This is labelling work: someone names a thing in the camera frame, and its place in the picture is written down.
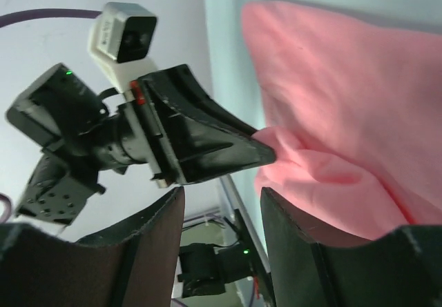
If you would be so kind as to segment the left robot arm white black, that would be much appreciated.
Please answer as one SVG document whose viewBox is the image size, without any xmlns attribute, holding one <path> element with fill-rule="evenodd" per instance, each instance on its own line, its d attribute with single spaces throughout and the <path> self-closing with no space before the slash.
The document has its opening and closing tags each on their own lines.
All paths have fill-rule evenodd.
<svg viewBox="0 0 442 307">
<path fill-rule="evenodd" d="M 124 174 L 148 164 L 160 188 L 199 184 L 271 164 L 273 149 L 255 129 L 214 102 L 186 65 L 129 83 L 116 113 L 63 64 L 42 74 L 13 102 L 8 122 L 41 146 L 17 214 L 69 226 L 89 197 L 103 194 L 103 170 Z"/>
</svg>

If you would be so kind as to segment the pink t shirt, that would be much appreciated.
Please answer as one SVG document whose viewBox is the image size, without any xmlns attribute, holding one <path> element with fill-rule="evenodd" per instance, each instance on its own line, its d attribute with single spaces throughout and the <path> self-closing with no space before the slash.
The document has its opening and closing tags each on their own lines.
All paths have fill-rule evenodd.
<svg viewBox="0 0 442 307">
<path fill-rule="evenodd" d="M 441 36 L 286 1 L 242 10 L 276 162 L 258 170 L 295 207 L 375 240 L 441 223 Z"/>
</svg>

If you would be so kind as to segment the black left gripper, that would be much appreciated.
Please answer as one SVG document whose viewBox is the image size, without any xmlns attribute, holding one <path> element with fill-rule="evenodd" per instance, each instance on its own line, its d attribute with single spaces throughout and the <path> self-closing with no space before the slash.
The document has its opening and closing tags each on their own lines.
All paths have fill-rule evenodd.
<svg viewBox="0 0 442 307">
<path fill-rule="evenodd" d="M 123 175 L 148 164 L 159 188 L 198 184 L 272 164 L 276 154 L 256 129 L 214 101 L 179 65 L 137 79 L 99 127 L 99 169 Z"/>
</svg>

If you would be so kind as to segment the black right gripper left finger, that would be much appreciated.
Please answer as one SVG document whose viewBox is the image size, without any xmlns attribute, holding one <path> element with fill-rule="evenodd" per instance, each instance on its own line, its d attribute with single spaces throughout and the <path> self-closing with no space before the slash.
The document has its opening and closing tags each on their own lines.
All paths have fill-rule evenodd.
<svg viewBox="0 0 442 307">
<path fill-rule="evenodd" d="M 184 189 L 79 241 L 28 224 L 1 226 L 2 306 L 168 306 Z"/>
</svg>

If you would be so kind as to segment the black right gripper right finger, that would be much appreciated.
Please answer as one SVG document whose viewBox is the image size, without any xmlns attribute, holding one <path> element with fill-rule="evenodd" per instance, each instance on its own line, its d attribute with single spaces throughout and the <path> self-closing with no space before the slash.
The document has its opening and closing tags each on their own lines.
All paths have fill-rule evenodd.
<svg viewBox="0 0 442 307">
<path fill-rule="evenodd" d="M 441 227 L 402 226 L 375 241 L 261 191 L 277 306 L 440 306 Z"/>
</svg>

